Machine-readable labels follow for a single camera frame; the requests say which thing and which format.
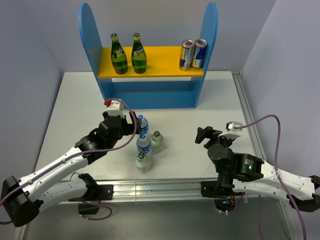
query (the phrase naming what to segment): blue bottle cap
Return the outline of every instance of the blue bottle cap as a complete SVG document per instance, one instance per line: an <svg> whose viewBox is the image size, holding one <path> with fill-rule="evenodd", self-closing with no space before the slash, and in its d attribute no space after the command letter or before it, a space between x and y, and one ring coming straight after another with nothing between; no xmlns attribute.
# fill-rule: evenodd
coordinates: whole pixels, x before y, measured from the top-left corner
<svg viewBox="0 0 320 240"><path fill-rule="evenodd" d="M145 140L146 138L147 138L147 136L146 136L145 134L143 134L143 133L140 134L140 139L141 139L141 140Z"/></svg>

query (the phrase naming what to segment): cable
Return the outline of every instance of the cable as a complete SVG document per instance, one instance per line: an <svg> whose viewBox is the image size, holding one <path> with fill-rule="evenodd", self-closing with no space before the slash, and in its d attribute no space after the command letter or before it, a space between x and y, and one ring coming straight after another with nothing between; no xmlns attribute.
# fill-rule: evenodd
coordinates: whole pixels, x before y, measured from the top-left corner
<svg viewBox="0 0 320 240"><path fill-rule="evenodd" d="M262 230L261 230L262 198L261 198L260 194L258 196L259 196L258 230L259 230L261 240L265 240L264 235L262 234Z"/></svg>
<svg viewBox="0 0 320 240"><path fill-rule="evenodd" d="M234 212L240 207L240 205L242 205L242 201L243 201L243 199L244 199L244 195L245 195L245 193L243 192L243 193L241 194L240 201L238 202L237 205L235 205L234 209L232 209L231 211L228 212L229 214L230 214L230 213L234 213Z"/></svg>
<svg viewBox="0 0 320 240"><path fill-rule="evenodd" d="M84 216L84 215L81 215L82 218L84 219L87 219L87 220L91 220L91 221L100 221L100 220L105 220L107 218L109 218L112 214L112 209L111 207L107 206L107 205L104 205L104 204L100 204L100 203L95 203L95 202L89 202L89 201L84 201L80 198L77 198L77 200L83 204L89 204L89 205L93 205L93 206L97 206L97 207L102 207L102 208L105 208L105 209L109 209L110 210L110 213L107 215L107 216L104 216L104 217L100 217L100 218L92 218L92 217L87 217L87 216Z"/></svg>
<svg viewBox="0 0 320 240"><path fill-rule="evenodd" d="M240 205L242 205L242 202L243 202L243 199L244 199L244 195L245 195L245 193L243 192L242 195L241 195L240 201L238 202L238 204L235 205L234 209L228 211L228 214L233 213L234 211L236 211L236 210L240 207ZM215 204L215 200L214 200L214 199L213 199L213 205L214 205L215 209L219 212L219 209L216 207L216 204Z"/></svg>
<svg viewBox="0 0 320 240"><path fill-rule="evenodd" d="M249 123L247 125L243 125L243 126L234 126L233 129L244 129L244 128L247 128L247 127L250 127L254 124L257 124L259 122L261 122L262 120L264 119L267 119L267 118L275 118L277 124L278 124L278 133L277 133L277 137L276 137L276 144L275 144L275 153L274 153L274 169L276 172L278 172L278 151L279 151L279 142L280 142L280 132L281 132L281 125L280 125L280 120L279 118L274 115L274 114L269 114L269 115L266 115L264 117L261 117L259 118L258 120L252 122L252 123ZM304 219L301 215L301 212L297 206L297 203L296 201L294 200L294 198L292 197L289 189L287 188L287 186L285 185L285 183L282 181L280 175L278 174L277 175L278 179L279 179L279 182L280 184L282 185L283 189L286 191L286 193L288 194L289 196L289 199L291 200L295 210L296 210L296 213L298 214L298 217L299 217L299 220L301 222L301 227L302 227L302 234L303 234L303 240L307 240L307 230L306 230L306 226L305 226L305 222L304 222Z"/></svg>
<svg viewBox="0 0 320 240"><path fill-rule="evenodd" d="M24 187L28 186L29 184L31 184L32 182L38 180L39 178L41 178L42 176L46 175L47 173L51 172L52 170L56 169L57 167L59 167L60 165L63 165L66 163L66 161L71 160L74 157L77 157L79 155L84 155L84 154L93 154L93 153L105 153L105 152L110 152L110 151L115 151L115 150L119 150L124 148L125 146L127 146L135 137L136 132L137 132L137 128L138 128L138 124L137 124L137 120L134 118L134 112L132 111L132 109L122 100L117 99L117 98L109 98L106 99L106 101L118 101L120 103L122 103L124 106L126 106L126 108L129 110L129 113L132 116L133 119L133 124L134 124L134 131L133 134L131 135L130 139L122 144L121 146L115 147L115 148L106 148L106 149L99 149L99 150L87 150L87 151L80 151L77 152L75 154L72 154L68 157L66 157L65 159L57 162L56 164L52 165L51 167L49 167L47 170L43 171L42 173L40 173L39 175L35 176L34 178L30 179L30 182L27 181L25 183L23 183L22 185L18 186L17 188L15 188L14 190L12 190L11 192L9 192L6 196L4 196L4 198L2 200L0 200L0 207L4 204L4 202L10 198L10 196L12 196L14 193L16 193L17 191L23 189ZM0 221L0 225L7 225L7 224L11 224L12 221Z"/></svg>
<svg viewBox="0 0 320 240"><path fill-rule="evenodd" d="M74 173L71 174L71 176L70 176L70 181L71 181L72 177L73 177L75 174L78 174L78 177L80 176L80 174L75 171Z"/></svg>

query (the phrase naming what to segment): white wall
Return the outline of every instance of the white wall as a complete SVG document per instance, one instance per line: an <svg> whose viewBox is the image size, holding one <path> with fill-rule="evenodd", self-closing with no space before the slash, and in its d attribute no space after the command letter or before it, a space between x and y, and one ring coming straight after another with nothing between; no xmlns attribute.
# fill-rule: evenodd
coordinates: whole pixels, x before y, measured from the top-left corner
<svg viewBox="0 0 320 240"><path fill-rule="evenodd" d="M21 0L64 72L92 71L78 29L83 0ZM241 70L276 0L215 0L219 14L210 70ZM131 46L141 34L145 46L180 45L199 37L210 0L86 0L95 15L102 45L119 34Z"/></svg>
<svg viewBox="0 0 320 240"><path fill-rule="evenodd" d="M61 72L18 0L0 0L0 183L34 170ZM1 221L9 217L0 209ZM0 225L0 238L14 226Z"/></svg>
<svg viewBox="0 0 320 240"><path fill-rule="evenodd" d="M319 0L277 0L242 74L254 118L280 118L279 168L301 176L320 175L319 9ZM258 131L273 161L277 124ZM308 239L319 239L320 210L303 218Z"/></svg>

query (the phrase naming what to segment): white robotic arm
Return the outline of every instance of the white robotic arm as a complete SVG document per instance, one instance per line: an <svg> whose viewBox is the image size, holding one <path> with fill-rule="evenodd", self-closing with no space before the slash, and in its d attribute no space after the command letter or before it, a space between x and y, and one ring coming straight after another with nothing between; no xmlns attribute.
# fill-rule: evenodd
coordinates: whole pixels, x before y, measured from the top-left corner
<svg viewBox="0 0 320 240"><path fill-rule="evenodd" d="M96 181L87 173L74 181L57 184L71 173L92 164L107 154L126 146L134 134L140 133L141 121L129 109L133 123L128 123L123 114L125 104L117 99L105 102L107 111L98 128L92 130L67 153L49 165L16 180L8 177L2 185L0 206L3 205L13 224L21 227L32 221L40 211L73 198L92 200L99 195ZM131 138L122 146L115 144L123 136Z"/></svg>
<svg viewBox="0 0 320 240"><path fill-rule="evenodd" d="M318 176L303 177L278 169L256 156L245 153L233 153L229 148L233 141L242 135L242 123L227 123L227 132L214 130L212 127L198 128L195 143L204 139L208 157L218 173L217 181L203 181L201 194L209 198L231 196L234 193L250 193L288 201L293 207L288 192L300 211L313 212L320 208L320 196L315 190L320 186Z"/></svg>

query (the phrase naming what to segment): red bull can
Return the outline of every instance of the red bull can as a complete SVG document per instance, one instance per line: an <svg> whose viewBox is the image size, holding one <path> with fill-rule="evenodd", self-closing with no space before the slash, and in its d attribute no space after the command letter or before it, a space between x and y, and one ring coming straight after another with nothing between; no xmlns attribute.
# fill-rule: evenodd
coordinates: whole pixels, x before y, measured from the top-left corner
<svg viewBox="0 0 320 240"><path fill-rule="evenodd" d="M183 71L190 69L194 46L194 42L188 39L184 40L181 44L179 68Z"/></svg>
<svg viewBox="0 0 320 240"><path fill-rule="evenodd" d="M202 66L202 63L205 59L207 50L207 41L203 39L197 39L194 44L194 53L192 57L191 66L194 69L199 69Z"/></svg>

